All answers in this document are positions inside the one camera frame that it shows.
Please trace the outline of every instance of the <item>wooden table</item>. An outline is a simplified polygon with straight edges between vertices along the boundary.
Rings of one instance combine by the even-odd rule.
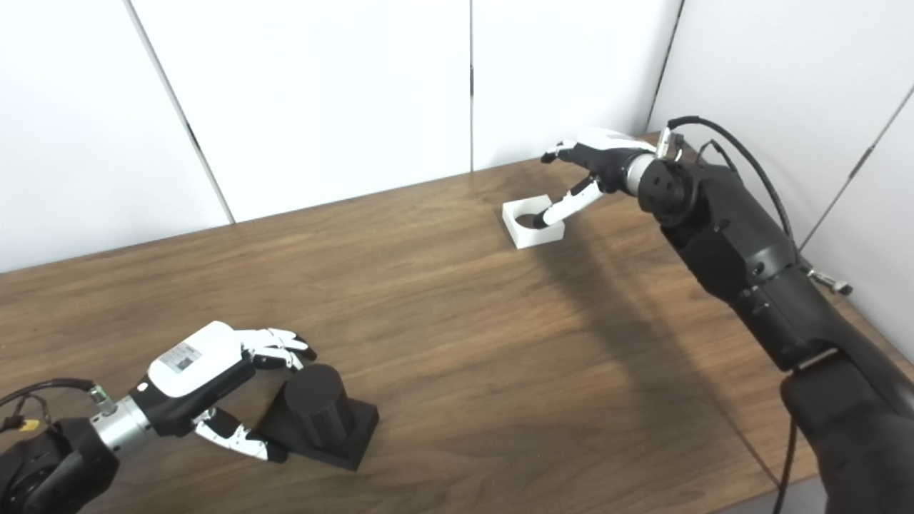
[[[120,396],[219,319],[298,332],[379,407],[357,473],[157,441],[92,513],[697,514],[772,490],[781,374],[633,199],[513,247],[501,204],[582,177],[528,161],[0,275],[0,391],[65,375]],[[284,378],[222,405],[255,424]],[[815,471],[805,445],[797,466]]]

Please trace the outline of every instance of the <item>white square block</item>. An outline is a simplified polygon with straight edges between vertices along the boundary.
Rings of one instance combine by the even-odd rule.
[[[559,241],[565,237],[565,222],[560,221],[542,230],[528,229],[517,222],[518,216],[525,214],[539,214],[552,205],[552,200],[547,195],[540,195],[533,198],[524,198],[507,202],[502,206],[502,220],[511,233],[511,239],[514,240],[518,250],[538,244],[544,244],[552,241]]]

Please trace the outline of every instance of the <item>label sticker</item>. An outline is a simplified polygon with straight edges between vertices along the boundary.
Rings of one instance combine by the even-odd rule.
[[[203,354],[198,352],[196,348],[187,343],[180,343],[176,347],[166,351],[159,360],[170,368],[171,371],[180,373],[201,357],[203,357]]]

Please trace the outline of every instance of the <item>white wall panel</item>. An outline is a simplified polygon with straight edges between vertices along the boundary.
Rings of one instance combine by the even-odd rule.
[[[912,16],[908,0],[686,0],[650,128],[688,114],[728,128],[768,170],[801,240],[914,82]],[[693,146],[712,135],[682,132]]]
[[[237,220],[470,169],[468,0],[134,6]]]
[[[854,306],[909,360],[914,360],[912,142],[914,102],[909,101],[808,246],[819,267],[851,283]]]
[[[0,2],[0,272],[227,222],[120,0]]]
[[[640,134],[679,0],[474,0],[473,166],[530,157],[585,126]]]

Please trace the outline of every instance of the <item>black arm segment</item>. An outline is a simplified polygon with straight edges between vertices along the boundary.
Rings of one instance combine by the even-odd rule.
[[[641,208],[781,370],[829,514],[914,512],[914,385],[807,278],[793,241],[723,166],[655,161]]]

